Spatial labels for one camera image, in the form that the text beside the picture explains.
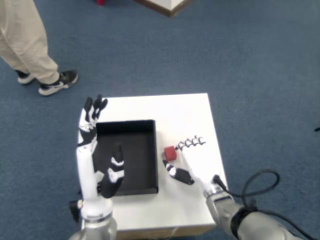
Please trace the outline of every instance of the white shoe sole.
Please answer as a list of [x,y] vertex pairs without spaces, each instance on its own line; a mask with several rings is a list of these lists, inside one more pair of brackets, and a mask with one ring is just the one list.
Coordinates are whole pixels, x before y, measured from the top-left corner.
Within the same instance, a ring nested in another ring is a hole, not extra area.
[[20,83],[20,84],[22,84],[22,85],[27,85],[27,84],[31,83],[31,81],[32,81],[33,79],[35,79],[35,77],[34,77],[33,75],[29,74],[29,76],[26,77],[26,78],[20,78],[20,77],[18,77],[18,83]]
[[74,80],[70,83],[70,84],[66,84],[63,85],[61,87],[55,87],[55,88],[49,88],[48,90],[43,90],[41,87],[39,88],[39,93],[42,96],[50,96],[51,94],[55,94],[56,92],[60,91],[61,89],[68,89],[69,87],[71,87],[73,84],[76,83],[76,81],[78,80],[78,74],[76,75],[76,77],[74,78]]

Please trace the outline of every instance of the person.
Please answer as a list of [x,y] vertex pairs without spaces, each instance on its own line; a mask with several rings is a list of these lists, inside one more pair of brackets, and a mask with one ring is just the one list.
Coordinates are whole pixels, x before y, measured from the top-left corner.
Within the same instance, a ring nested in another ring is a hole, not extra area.
[[39,93],[49,96],[72,86],[75,70],[58,72],[48,55],[45,27],[34,0],[0,0],[0,57],[18,74],[18,82],[37,79]]

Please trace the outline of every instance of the red object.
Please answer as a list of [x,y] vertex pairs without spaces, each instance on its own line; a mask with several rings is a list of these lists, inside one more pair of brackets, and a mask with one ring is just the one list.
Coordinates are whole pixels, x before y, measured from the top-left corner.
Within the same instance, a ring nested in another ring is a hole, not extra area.
[[103,6],[105,4],[105,0],[96,0],[96,3],[100,6]]
[[177,153],[176,153],[176,149],[174,146],[165,147],[164,148],[164,155],[165,155],[165,158],[168,162],[177,159]]

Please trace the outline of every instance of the red cube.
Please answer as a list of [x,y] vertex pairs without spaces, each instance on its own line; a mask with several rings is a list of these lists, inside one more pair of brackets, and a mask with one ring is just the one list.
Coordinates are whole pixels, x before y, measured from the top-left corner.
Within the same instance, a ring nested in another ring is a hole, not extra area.
[[164,148],[164,155],[165,155],[165,158],[168,162],[177,159],[177,153],[176,153],[176,149],[174,146],[165,147]]

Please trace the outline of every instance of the black cable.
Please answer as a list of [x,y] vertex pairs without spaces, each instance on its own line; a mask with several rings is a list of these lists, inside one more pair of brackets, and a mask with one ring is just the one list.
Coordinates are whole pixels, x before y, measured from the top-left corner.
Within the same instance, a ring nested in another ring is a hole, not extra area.
[[[249,187],[249,185],[253,182],[254,179],[256,179],[257,177],[261,176],[262,174],[273,174],[276,177],[275,182],[266,187],[265,189],[262,190],[258,190],[258,191],[253,191],[253,192],[249,192],[247,193],[247,189]],[[237,197],[237,198],[241,198],[242,200],[242,204],[246,209],[252,209],[255,210],[257,212],[261,212],[267,215],[272,215],[275,216],[277,218],[280,218],[284,221],[286,221],[287,223],[289,223],[291,226],[293,226],[297,231],[299,231],[302,235],[304,235],[307,239],[309,240],[317,240],[313,237],[311,237],[309,234],[307,234],[304,230],[302,230],[297,224],[295,224],[291,219],[287,218],[286,216],[283,216],[277,212],[274,211],[270,211],[270,210],[260,210],[257,209],[256,207],[256,202],[253,201],[250,206],[248,206],[246,198],[247,197],[253,197],[253,196],[257,196],[257,195],[261,195],[261,194],[265,194],[267,192],[269,192],[270,190],[274,189],[280,182],[280,175],[279,173],[277,173],[275,170],[272,169],[262,169],[258,172],[256,172],[254,175],[252,175],[244,184],[241,194],[236,194],[234,192],[231,192],[227,189],[227,187],[225,186],[225,184],[222,182],[222,180],[220,179],[220,177],[218,175],[215,175],[213,177],[212,180],[214,183],[218,184],[224,191],[226,191],[228,194],[230,194],[233,197]]]

